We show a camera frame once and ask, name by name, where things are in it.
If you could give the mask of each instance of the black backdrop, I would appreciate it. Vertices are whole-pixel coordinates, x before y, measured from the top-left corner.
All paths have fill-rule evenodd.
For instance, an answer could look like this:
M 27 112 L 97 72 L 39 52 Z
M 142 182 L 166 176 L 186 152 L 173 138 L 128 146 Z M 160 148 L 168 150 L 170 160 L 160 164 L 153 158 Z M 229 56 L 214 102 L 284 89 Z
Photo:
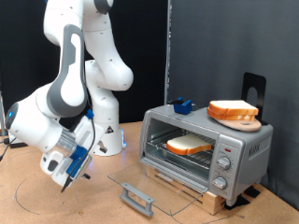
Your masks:
M 246 72 L 266 77 L 274 127 L 263 185 L 299 209 L 299 1 L 172 0 L 169 99 L 241 98 Z
M 146 110 L 164 103 L 167 5 L 167 0 L 115 0 L 109 12 L 116 47 L 134 73 L 128 91 L 114 92 L 120 122 L 140 121 Z M 43 34 L 45 8 L 44 0 L 0 0 L 0 74 L 6 112 L 57 77 L 60 49 Z M 70 128 L 75 119 L 61 123 Z

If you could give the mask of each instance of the transparent acrylic sheet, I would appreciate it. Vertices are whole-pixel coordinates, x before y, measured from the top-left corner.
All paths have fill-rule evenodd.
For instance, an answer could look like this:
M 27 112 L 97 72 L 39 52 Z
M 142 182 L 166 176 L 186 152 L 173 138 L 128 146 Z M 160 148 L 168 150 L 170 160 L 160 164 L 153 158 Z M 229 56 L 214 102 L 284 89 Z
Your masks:
M 155 199 L 152 205 L 167 213 L 169 216 L 173 216 L 182 211 L 202 196 L 201 193 L 195 190 L 192 190 L 191 195 L 182 189 L 176 188 L 171 184 L 172 181 L 175 181 L 174 179 L 159 174 L 152 167 L 145 165 L 141 161 L 108 177 L 120 185 L 126 182 Z M 132 193 L 129 194 L 129 196 L 144 206 L 145 202 L 141 199 L 138 199 L 135 195 L 132 195 Z

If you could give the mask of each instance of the metal rack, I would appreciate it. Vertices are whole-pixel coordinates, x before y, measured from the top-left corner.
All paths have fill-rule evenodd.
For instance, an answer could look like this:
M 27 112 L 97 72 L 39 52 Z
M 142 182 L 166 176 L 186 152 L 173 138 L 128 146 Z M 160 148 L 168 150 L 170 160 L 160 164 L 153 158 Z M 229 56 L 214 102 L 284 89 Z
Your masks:
M 170 153 L 172 155 L 175 155 L 176 157 L 179 157 L 179 158 L 181 158 L 185 161 L 189 161 L 189 162 L 191 162 L 195 165 L 198 165 L 202 168 L 205 168 L 205 169 L 209 170 L 211 162 L 212 162 L 215 143 L 216 143 L 216 141 L 214 139 L 205 137 L 205 136 L 200 135 L 200 134 L 192 133 L 192 134 L 196 135 L 197 137 L 201 138 L 202 140 L 204 140 L 204 141 L 206 141 L 206 142 L 208 142 L 209 144 L 212 145 L 212 148 L 210 150 L 200 151 L 200 152 L 197 152 L 197 153 L 192 154 L 192 155 L 181 156 L 181 155 L 178 155 L 176 153 L 173 153 L 173 152 L 169 151 L 166 148 L 166 143 L 167 143 L 168 140 L 176 138 L 176 137 L 180 137 L 180 136 L 183 136 L 183 135 L 187 135 L 187 134 L 190 134 L 190 133 L 192 133 L 192 132 L 178 129 L 178 130 L 175 130 L 171 133 L 167 133 L 167 134 L 162 135 L 160 137 L 157 137 L 157 138 L 155 138 L 151 141 L 148 141 L 147 144 L 152 146 L 152 147 L 156 147 L 157 150 L 163 150 L 163 151 L 165 151 L 167 153 Z

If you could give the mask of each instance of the wooden tabletop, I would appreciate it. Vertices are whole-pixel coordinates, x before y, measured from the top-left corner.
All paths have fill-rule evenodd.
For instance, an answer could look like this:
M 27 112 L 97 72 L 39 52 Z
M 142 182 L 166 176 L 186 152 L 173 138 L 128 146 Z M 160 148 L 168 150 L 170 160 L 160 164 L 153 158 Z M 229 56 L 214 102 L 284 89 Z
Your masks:
M 151 218 L 136 212 L 121 200 L 121 186 L 107 176 L 139 160 L 141 125 L 121 124 L 127 148 L 112 157 L 94 156 L 87 172 L 92 178 L 82 178 L 65 193 L 41 171 L 37 148 L 9 149 L 0 162 L 0 223 L 299 223 L 298 211 L 261 185 L 256 199 L 245 196 L 250 204 L 216 216 L 193 204 L 173 217 L 155 207 Z

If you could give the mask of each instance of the bread on cutting board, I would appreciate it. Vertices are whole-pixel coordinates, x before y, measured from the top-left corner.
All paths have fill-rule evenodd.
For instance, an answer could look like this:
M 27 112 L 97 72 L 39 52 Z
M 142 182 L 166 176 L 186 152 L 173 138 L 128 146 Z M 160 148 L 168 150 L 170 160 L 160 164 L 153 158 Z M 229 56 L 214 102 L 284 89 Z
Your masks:
M 226 119 L 226 120 L 254 120 L 255 115 L 227 115 L 218 114 L 212 111 L 209 107 L 206 109 L 207 114 L 213 119 Z
M 258 115 L 259 109 L 242 100 L 211 101 L 209 109 L 223 115 Z
M 167 141 L 166 147 L 179 155 L 194 154 L 199 151 L 210 150 L 211 145 L 194 134 L 187 134 Z

